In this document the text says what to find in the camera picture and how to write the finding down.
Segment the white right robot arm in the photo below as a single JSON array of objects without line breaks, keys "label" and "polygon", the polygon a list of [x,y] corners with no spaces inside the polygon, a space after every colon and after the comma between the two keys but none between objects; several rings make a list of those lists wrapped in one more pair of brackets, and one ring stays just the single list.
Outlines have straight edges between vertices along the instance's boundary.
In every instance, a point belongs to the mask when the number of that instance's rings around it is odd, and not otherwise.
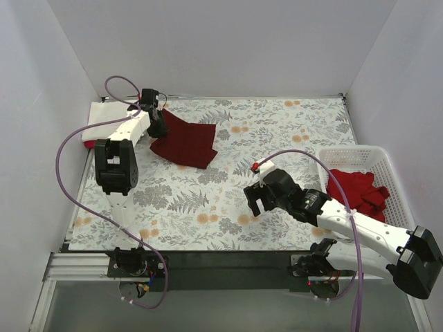
[{"label": "white right robot arm", "polygon": [[254,165],[253,173],[259,180],[244,193],[254,216],[280,208],[299,222],[342,235],[313,243],[308,255],[293,261],[291,274],[320,277],[361,271],[393,281],[412,297],[429,298],[442,271],[442,253],[428,229],[398,228],[359,212],[351,221],[344,205],[326,193],[301,188],[282,169],[261,170]]}]

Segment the dark red t-shirt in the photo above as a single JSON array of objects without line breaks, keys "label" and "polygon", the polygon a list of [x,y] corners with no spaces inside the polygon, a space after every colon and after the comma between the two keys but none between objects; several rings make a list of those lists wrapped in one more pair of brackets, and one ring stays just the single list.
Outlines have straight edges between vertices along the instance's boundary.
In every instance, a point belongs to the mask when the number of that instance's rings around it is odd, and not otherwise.
[{"label": "dark red t-shirt", "polygon": [[206,169],[217,155],[213,149],[216,125],[189,123],[166,109],[163,117],[169,130],[165,137],[156,139],[150,149],[171,163]]}]

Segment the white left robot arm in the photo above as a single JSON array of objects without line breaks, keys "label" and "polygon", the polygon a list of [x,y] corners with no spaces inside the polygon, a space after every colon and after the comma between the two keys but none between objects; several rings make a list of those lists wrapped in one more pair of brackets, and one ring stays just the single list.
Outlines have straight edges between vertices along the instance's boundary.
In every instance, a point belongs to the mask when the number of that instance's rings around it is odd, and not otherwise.
[{"label": "white left robot arm", "polygon": [[138,183],[138,165],[134,147],[147,134],[157,139],[166,136],[168,127],[159,108],[160,93],[143,89],[136,105],[130,110],[141,112],[124,121],[108,138],[97,140],[94,147],[96,182],[106,194],[111,218],[116,222],[119,240],[110,257],[116,267],[133,277],[148,277],[160,273],[164,264],[150,257],[139,244],[140,232],[135,223],[134,189]]}]

